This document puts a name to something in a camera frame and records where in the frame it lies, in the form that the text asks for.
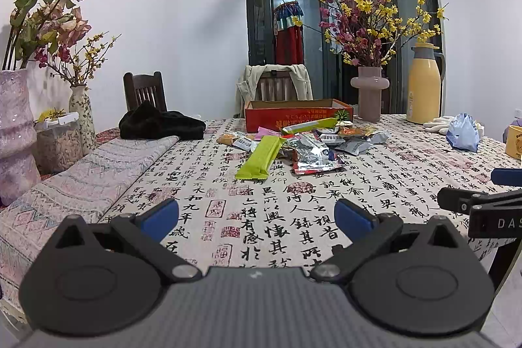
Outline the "silver grey snack packet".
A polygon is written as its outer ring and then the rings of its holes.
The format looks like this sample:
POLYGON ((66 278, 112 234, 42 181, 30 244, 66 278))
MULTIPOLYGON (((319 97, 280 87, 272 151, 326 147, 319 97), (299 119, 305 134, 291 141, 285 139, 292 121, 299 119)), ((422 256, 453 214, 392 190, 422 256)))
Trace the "silver grey snack packet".
POLYGON ((334 149, 352 156, 359 156, 372 146, 384 144, 388 139, 388 133, 385 131, 377 131, 369 136, 348 138, 334 149))

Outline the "silver red foil snack bag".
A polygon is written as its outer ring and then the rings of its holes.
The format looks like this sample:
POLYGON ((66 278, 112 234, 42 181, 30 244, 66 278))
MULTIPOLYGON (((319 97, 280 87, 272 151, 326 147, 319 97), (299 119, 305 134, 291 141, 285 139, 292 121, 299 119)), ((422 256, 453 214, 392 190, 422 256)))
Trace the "silver red foil snack bag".
POLYGON ((293 173, 297 176, 339 171, 344 167, 336 153, 310 132, 291 135, 282 149, 291 159, 293 173))

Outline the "green snack bar packet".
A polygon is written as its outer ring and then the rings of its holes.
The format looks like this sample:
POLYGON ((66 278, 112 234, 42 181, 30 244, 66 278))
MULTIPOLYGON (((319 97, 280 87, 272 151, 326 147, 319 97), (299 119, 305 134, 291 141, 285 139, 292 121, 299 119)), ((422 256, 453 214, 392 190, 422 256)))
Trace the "green snack bar packet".
POLYGON ((250 158, 235 174, 235 178, 238 180, 267 180, 269 169, 285 141, 280 136, 262 137, 250 158))

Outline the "orange gold snack packet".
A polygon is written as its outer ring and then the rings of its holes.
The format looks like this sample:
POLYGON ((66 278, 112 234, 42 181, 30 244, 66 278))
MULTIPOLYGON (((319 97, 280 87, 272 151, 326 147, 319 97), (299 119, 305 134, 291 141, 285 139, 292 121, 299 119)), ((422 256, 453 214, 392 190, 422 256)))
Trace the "orange gold snack packet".
POLYGON ((337 135, 349 139, 349 138, 368 138, 375 134, 377 128, 373 126, 341 126, 337 135))

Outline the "green white long snack packet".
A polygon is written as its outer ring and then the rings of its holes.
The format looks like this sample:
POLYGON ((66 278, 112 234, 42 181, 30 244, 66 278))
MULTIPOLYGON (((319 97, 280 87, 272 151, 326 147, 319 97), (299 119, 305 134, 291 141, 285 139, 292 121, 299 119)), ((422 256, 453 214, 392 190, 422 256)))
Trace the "green white long snack packet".
POLYGON ((295 125, 288 125, 281 129, 282 134, 297 134, 304 131, 313 131, 320 128, 335 128, 338 120, 335 117, 322 118, 295 125))

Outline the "pink snack packet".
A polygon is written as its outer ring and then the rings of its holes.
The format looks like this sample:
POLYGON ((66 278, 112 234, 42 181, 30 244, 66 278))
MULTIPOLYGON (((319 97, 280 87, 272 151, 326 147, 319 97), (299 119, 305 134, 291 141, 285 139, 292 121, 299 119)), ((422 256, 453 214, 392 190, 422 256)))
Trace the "pink snack packet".
POLYGON ((264 128, 264 127, 259 127, 257 129, 257 133, 254 137, 254 140, 255 141, 261 141, 263 137, 265 136, 278 136, 280 137, 281 134, 278 132, 278 131, 274 131, 274 130, 271 130, 271 129, 268 129, 268 128, 264 128))

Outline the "blue white plastic bag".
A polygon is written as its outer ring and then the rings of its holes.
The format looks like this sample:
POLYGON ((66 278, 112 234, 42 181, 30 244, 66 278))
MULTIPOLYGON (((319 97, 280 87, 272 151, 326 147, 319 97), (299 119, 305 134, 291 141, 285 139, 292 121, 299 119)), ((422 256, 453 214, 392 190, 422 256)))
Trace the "blue white plastic bag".
POLYGON ((446 140, 453 149, 477 153, 484 127, 471 115, 460 113, 450 122, 446 140))

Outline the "calligraphy tablecloth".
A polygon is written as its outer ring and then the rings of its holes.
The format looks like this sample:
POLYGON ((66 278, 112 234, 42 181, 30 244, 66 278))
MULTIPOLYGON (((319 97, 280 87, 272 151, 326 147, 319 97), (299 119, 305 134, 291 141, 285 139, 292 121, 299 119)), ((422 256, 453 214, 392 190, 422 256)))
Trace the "calligraphy tablecloth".
POLYGON ((343 156, 339 171, 297 176, 290 163, 276 160, 267 180, 240 181, 235 174, 248 156, 219 137, 243 127, 240 119, 212 120, 201 141, 177 141, 99 222, 174 198, 179 222, 164 246, 198 268, 312 268, 347 243, 333 219, 340 199, 372 214, 425 222, 440 211, 441 188, 496 192, 493 169, 517 167, 499 141, 484 138, 477 153, 457 151, 442 135, 386 115, 378 128, 389 139, 359 156, 343 156))

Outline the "clear storage container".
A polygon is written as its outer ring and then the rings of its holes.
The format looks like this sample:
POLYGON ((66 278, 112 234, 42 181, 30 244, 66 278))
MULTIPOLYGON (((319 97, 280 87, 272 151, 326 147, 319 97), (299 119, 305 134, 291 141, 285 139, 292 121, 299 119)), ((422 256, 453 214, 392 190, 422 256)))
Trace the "clear storage container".
POLYGON ((33 154, 41 174, 65 171, 83 156, 77 112, 47 110, 35 122, 35 131, 33 154))

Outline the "yellow thermos jug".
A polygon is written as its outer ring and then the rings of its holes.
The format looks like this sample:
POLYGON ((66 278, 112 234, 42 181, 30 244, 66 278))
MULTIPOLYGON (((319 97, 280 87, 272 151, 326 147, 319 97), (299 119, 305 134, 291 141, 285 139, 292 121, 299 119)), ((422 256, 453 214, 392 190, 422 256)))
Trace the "yellow thermos jug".
POLYGON ((414 124, 432 122, 441 113, 441 85, 445 77, 446 62, 438 47, 417 41, 412 48, 406 118, 414 124))

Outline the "purple textured large vase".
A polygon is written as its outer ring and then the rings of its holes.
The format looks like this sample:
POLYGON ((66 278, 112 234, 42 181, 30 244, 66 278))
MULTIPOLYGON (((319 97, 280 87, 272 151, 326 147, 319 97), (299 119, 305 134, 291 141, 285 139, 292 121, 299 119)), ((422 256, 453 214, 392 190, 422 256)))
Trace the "purple textured large vase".
POLYGON ((1 71, 1 202, 9 206, 41 181, 27 70, 1 71))

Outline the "beige jacket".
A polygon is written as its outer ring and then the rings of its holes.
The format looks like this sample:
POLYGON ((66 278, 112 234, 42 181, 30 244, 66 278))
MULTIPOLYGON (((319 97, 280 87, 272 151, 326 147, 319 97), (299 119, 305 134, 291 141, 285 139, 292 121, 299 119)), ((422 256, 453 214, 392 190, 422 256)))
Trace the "beige jacket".
POLYGON ((255 100, 256 88, 264 72, 288 71, 298 101, 313 99, 312 83, 305 65, 246 65, 244 72, 236 82, 235 116, 244 117, 244 110, 249 101, 255 100))

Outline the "wooden chair with jacket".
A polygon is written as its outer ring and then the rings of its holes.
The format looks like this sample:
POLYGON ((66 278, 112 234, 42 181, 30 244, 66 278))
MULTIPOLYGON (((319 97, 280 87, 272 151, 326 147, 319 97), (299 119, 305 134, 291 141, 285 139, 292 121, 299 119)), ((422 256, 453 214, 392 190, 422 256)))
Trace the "wooden chair with jacket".
POLYGON ((255 101, 295 101, 297 99, 289 65, 256 65, 252 67, 252 71, 259 74, 255 101))

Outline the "red traditional dress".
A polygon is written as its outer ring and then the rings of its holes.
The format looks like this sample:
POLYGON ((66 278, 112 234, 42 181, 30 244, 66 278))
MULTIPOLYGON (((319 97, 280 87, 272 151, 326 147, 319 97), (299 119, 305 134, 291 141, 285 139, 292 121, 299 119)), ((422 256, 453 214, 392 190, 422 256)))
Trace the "red traditional dress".
POLYGON ((303 63, 302 17, 303 12, 298 1, 285 2, 273 10, 277 65, 303 63))

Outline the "dried pink roses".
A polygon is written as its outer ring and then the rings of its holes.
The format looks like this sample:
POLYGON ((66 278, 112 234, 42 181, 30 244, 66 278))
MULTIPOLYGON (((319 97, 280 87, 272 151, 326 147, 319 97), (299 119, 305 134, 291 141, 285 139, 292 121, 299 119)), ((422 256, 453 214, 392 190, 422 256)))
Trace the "dried pink roses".
POLYGON ((2 69, 25 69, 39 54, 56 54, 81 40, 91 29, 81 16, 81 1, 15 0, 2 69))

